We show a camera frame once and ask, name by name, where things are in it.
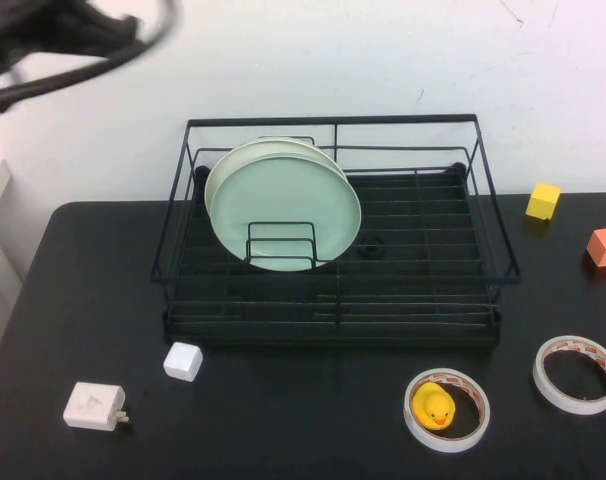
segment yellow cube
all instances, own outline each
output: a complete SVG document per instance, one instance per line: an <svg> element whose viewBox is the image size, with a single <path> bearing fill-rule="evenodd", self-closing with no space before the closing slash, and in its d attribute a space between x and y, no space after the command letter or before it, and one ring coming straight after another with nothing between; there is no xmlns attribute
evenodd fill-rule
<svg viewBox="0 0 606 480"><path fill-rule="evenodd" d="M525 214L541 220L550 220L560 195L561 189L559 187L537 183L530 196L530 203L527 204Z"/></svg>

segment white wall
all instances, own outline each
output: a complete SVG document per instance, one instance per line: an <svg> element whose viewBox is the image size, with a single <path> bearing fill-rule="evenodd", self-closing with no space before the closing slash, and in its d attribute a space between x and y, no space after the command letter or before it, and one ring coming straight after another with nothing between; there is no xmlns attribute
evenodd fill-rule
<svg viewBox="0 0 606 480"><path fill-rule="evenodd" d="M146 31L156 3L98 2ZM166 199L190 117L476 112L499 191L606 191L606 0L183 4L143 60L0 117L14 175L0 242L19 272L61 204Z"/></svg>

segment light green plate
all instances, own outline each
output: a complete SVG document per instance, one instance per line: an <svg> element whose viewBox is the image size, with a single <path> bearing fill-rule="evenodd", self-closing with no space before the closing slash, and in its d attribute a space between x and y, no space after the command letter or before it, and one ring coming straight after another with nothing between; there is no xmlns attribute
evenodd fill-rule
<svg viewBox="0 0 606 480"><path fill-rule="evenodd" d="M361 225L361 206L336 169L304 155L268 155L225 179L212 199L210 217L221 243L239 259L247 256L249 227L252 265L300 271L313 266L314 235L316 266L352 244Z"/></svg>

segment plate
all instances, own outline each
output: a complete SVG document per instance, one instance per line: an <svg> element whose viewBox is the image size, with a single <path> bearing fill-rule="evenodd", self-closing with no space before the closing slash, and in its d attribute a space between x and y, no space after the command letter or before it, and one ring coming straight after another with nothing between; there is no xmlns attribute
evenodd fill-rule
<svg viewBox="0 0 606 480"><path fill-rule="evenodd" d="M361 206L336 169L304 155L267 155L227 176L210 218L237 258L249 253L257 267L301 271L334 260L352 244Z"/></svg>
<svg viewBox="0 0 606 480"><path fill-rule="evenodd" d="M341 167L334 160L309 143L288 137L260 138L235 148L214 165L205 183L204 194L207 212L210 212L210 205L212 204L216 190L229 175L237 169L256 161L258 158L276 154L304 155L309 160L330 167L345 177L343 170L341 170Z"/></svg>

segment white charger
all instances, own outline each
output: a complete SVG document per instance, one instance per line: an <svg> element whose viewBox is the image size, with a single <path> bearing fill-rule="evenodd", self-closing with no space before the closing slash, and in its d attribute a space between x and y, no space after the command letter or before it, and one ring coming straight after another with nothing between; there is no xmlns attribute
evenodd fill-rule
<svg viewBox="0 0 606 480"><path fill-rule="evenodd" d="M117 423L130 420L121 410L124 403L125 392L118 385L77 382L63 419L70 427L111 432Z"/></svg>

